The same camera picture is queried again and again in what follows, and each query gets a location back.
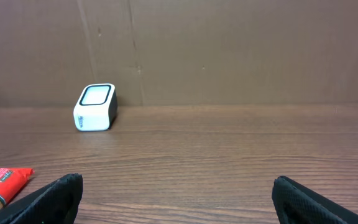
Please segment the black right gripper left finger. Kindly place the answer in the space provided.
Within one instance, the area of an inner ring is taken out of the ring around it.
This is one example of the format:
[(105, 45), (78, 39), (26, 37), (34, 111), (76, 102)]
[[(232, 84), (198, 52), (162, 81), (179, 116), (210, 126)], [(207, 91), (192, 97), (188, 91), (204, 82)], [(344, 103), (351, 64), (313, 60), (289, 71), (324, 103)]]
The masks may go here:
[(67, 174), (0, 210), (0, 224), (74, 224), (83, 177)]

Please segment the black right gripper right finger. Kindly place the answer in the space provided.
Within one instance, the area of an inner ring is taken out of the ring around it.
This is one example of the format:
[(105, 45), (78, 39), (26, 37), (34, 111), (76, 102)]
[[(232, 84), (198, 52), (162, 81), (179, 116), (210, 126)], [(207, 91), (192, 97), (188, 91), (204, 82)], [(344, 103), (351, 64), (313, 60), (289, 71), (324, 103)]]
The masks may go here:
[(358, 214), (294, 180), (274, 180), (272, 200), (281, 224), (358, 224)]

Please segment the long orange spaghetti packet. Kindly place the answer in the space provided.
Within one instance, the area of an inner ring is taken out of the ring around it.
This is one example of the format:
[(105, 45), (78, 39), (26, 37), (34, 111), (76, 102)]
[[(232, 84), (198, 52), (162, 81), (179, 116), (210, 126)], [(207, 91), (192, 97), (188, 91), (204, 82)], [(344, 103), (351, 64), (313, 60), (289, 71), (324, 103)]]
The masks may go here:
[(33, 174), (31, 168), (0, 168), (0, 210), (24, 188)]

